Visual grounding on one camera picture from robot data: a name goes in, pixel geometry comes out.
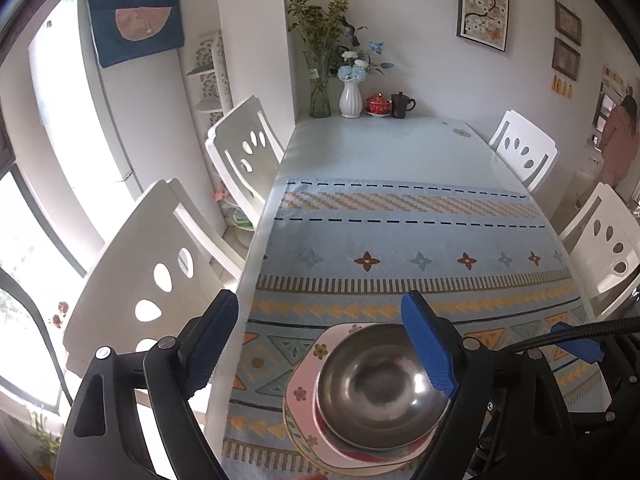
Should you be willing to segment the stainless steel bowl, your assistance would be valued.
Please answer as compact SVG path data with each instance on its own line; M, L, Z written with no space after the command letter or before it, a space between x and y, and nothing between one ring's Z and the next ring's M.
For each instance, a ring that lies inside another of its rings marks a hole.
M356 330L329 354L318 378L323 421L357 448L391 450L435 428L449 406L416 355L405 327Z

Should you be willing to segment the pink floral plate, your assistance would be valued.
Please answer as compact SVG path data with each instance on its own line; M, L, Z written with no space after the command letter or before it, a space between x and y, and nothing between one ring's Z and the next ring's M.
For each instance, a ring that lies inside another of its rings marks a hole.
M373 323L366 323L360 325L349 325L349 324L340 324L334 327L325 330L319 338L314 342L311 349L307 353L307 355L300 361L300 363L296 366L291 378L288 380L288 385L285 390L284 400L288 401L288 406L291 411L295 410L294 402L297 402L297 405L300 405L303 401L307 403L313 403L314 407L317 409L319 415L319 422L322 422L324 426L326 423L323 421L322 416L319 411L318 405L318 378L319 373L321 372L322 366L326 362L329 354L335 349L337 344L343 341L348 335L356 332L356 330L361 330L367 326L374 325ZM435 430L438 427L439 422L435 426L433 430L431 430L424 437L430 437L433 439ZM388 452L391 450L367 450L367 451L378 451L378 452Z

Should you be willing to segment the white dining chair near left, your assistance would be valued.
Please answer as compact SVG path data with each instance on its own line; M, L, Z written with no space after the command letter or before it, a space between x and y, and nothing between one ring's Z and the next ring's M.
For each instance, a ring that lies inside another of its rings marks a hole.
M96 350L138 351L175 336L204 313L244 259L209 225L179 180L159 180L138 199L88 274L63 337L66 367L78 376Z

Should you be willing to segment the white dining chair near right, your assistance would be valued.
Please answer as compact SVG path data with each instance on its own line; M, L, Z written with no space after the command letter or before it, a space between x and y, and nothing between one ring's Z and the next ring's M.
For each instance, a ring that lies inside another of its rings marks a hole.
M639 223L620 196L598 183L560 233L593 313L612 318L639 287Z

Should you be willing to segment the patterned blue table runner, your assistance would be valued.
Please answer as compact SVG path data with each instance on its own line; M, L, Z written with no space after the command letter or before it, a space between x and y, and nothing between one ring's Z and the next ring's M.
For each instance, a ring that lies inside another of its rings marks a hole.
M221 459L233 479L345 478L295 447L286 386L325 330L396 323L407 292L492 350L594 319L555 232L522 192L292 177L267 226L239 291L247 322Z

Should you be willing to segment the white dining chair far left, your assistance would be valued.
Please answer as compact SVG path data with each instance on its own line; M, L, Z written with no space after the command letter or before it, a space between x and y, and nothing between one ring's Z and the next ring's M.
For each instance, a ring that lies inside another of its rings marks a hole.
M259 99L250 96L219 119L208 130L205 147L222 183L256 228L284 154Z

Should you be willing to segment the white dining chair far right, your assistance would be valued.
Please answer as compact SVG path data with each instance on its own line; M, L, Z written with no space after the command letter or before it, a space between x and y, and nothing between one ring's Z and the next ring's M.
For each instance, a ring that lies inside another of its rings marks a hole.
M551 136L515 110L507 110L489 141L530 194L546 180L559 155Z

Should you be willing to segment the person in pink clothes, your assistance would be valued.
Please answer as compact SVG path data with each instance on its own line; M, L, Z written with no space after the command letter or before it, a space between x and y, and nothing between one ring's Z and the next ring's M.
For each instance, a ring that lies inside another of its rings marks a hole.
M600 181L616 191L639 151L638 103L631 93L611 110L600 148L603 159Z

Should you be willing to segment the white refrigerator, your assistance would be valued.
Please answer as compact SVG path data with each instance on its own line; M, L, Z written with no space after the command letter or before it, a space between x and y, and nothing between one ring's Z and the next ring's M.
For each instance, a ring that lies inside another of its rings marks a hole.
M103 68L87 0L60 0L28 56L42 125L100 237L117 231L151 184L172 178L208 223L224 230L177 51Z

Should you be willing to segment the white corner shelf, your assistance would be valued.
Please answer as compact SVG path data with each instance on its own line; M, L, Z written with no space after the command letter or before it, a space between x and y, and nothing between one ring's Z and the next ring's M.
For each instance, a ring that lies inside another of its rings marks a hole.
M195 110L203 114L225 115L233 107L224 40L220 29L205 37L195 52L195 67L186 76L200 84L202 98Z

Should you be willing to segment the dark brown mug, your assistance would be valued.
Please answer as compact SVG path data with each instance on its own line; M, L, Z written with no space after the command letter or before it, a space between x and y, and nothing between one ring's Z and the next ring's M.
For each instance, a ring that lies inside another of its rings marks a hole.
M394 93L392 95L392 114L393 118L404 119L409 112L416 107L416 100L406 96L404 92Z

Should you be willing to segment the white ribbed flower vase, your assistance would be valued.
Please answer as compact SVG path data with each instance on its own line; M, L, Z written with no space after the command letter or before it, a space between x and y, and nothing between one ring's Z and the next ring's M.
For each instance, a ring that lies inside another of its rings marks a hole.
M343 90L340 96L341 115L347 119L359 118L362 113L362 96L359 89L360 81L345 80L343 82Z

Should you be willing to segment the small framed picture lower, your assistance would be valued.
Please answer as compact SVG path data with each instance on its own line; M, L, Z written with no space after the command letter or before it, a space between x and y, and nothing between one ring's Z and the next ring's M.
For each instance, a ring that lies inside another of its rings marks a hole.
M560 74L576 81L580 67L580 53L565 41L556 37L554 40L551 67Z

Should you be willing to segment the glass vase with greenery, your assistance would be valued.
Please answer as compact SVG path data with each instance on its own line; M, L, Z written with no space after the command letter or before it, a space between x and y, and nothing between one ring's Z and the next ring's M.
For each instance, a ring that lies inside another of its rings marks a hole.
M284 0L288 31L303 41L303 54L309 70L309 116L331 115L329 79L335 48L344 34L343 24L349 0L331 0L324 8L308 0Z

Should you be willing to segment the large framed wall picture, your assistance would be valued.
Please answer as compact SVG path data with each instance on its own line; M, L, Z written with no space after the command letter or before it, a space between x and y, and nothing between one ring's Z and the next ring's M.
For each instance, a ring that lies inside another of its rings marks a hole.
M510 0L459 0L457 36L504 52L509 8Z

